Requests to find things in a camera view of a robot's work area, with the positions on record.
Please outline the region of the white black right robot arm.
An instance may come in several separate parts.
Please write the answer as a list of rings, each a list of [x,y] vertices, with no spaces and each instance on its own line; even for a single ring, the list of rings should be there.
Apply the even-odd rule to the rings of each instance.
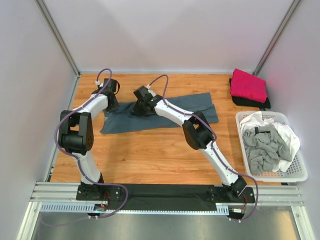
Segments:
[[[216,143],[217,135],[201,111],[191,112],[182,109],[145,86],[139,87],[133,94],[137,99],[132,110],[134,115],[157,115],[182,127],[187,144],[192,149],[200,151],[218,173],[225,187],[226,198],[231,202],[242,198],[247,183],[220,151]]]

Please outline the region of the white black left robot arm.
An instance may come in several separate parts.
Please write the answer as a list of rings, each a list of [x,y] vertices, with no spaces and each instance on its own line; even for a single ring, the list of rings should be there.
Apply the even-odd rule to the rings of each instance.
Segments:
[[[117,80],[106,78],[90,98],[73,110],[64,110],[55,129],[58,149],[73,158],[81,175],[81,183],[90,185],[87,194],[99,201],[105,196],[103,175],[98,169],[92,147],[94,145],[93,120],[101,113],[112,113],[119,108],[116,94],[120,90]]]

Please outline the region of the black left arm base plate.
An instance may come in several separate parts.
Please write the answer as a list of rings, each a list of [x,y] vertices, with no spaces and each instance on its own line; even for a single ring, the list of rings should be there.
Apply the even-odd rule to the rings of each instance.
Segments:
[[[76,200],[78,201],[123,201],[126,191],[120,186],[105,186],[96,184],[81,184],[78,186]]]

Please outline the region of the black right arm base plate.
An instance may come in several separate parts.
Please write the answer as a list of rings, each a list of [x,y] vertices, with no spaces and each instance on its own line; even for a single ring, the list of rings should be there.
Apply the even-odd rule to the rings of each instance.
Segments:
[[[237,196],[230,187],[210,185],[206,193],[209,195],[209,200],[213,203],[253,204],[256,202],[252,187],[246,187]]]

